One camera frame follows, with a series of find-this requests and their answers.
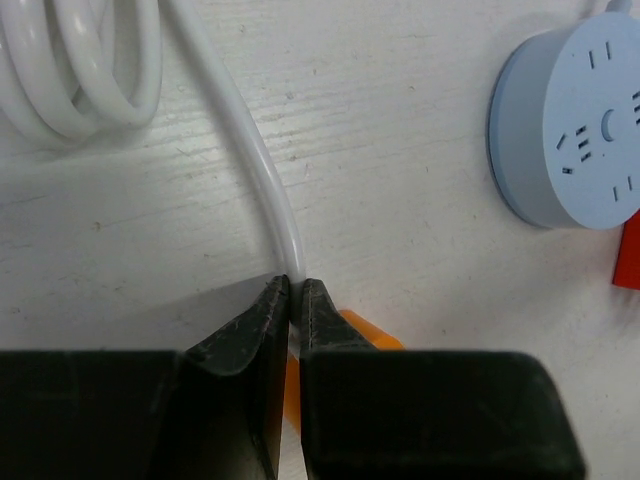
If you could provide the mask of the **red cube socket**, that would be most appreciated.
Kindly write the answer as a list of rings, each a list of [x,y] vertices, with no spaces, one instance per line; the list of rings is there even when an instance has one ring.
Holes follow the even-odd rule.
[[[640,290],[640,212],[624,225],[612,283],[620,288]]]

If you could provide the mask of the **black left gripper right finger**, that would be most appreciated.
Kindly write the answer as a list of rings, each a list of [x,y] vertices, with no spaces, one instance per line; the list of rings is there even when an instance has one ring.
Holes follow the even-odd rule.
[[[301,441],[312,479],[582,479],[561,396],[510,351],[380,350],[306,281]]]

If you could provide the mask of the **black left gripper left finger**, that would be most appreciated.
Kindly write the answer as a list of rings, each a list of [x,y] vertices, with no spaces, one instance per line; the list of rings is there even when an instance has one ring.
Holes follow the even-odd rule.
[[[274,479],[291,286],[186,350],[5,350],[5,479]]]

